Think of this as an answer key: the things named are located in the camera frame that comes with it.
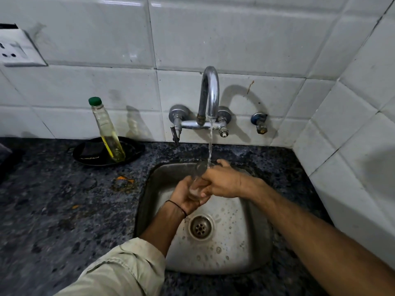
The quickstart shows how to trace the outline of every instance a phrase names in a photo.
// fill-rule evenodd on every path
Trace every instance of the granite countertop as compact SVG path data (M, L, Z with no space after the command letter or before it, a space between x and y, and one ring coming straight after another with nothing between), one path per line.
M51 296L90 263L134 236L137 208L158 164L207 158L207 144L146 143L136 161L91 168L71 156L78 140L1 138L22 149L21 162L0 183L0 295ZM293 151L214 145L213 159L246 167L286 198L331 222ZM134 183L118 184L125 176ZM327 295L283 237L274 234L272 260L238 275L166 272L161 295Z

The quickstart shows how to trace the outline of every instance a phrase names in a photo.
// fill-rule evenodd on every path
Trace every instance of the running water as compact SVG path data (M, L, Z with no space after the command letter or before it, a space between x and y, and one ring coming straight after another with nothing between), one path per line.
M210 141L209 141L209 159L207 160L207 168L210 168L211 163L211 152L213 150L213 124L215 118L210 117Z

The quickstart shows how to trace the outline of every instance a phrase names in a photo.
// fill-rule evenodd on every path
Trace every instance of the black tray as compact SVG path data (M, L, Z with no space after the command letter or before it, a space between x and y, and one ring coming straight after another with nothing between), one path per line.
M74 148L73 158L77 162L87 165L87 166L115 166L115 165L125 164L125 163L129 163L131 161L134 161L135 159L140 157L141 154L145 151L145 145L138 142L138 141L135 141L133 139L126 138L126 137L121 137L121 136L119 136L118 138L119 138L119 142L121 143L122 148L123 148L125 155L126 155L125 161L115 162L113 159L111 159L111 157L108 154L106 149L104 149L104 151L101 152L101 154L98 158L81 159L80 155L81 155L82 151L84 150L85 141ZM93 139L90 139L87 141L103 143L103 140L101 139L101 137L93 138Z

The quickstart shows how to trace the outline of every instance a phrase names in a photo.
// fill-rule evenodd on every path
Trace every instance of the drinking glass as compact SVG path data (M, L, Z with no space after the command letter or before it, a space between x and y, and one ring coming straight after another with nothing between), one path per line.
M196 164L194 172L192 174L193 182L189 187L190 199L201 199L201 191L203 190L203 188L207 187L210 184L210 182L202 179L201 176L206 172L207 168L212 168L214 166L214 163L210 162L210 164L207 164L207 161L199 162Z

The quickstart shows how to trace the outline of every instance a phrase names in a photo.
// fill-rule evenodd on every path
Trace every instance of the green bottle cap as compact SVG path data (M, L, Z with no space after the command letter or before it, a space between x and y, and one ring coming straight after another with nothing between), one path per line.
M99 106L101 105L101 99L99 97L91 97L88 100L91 106Z

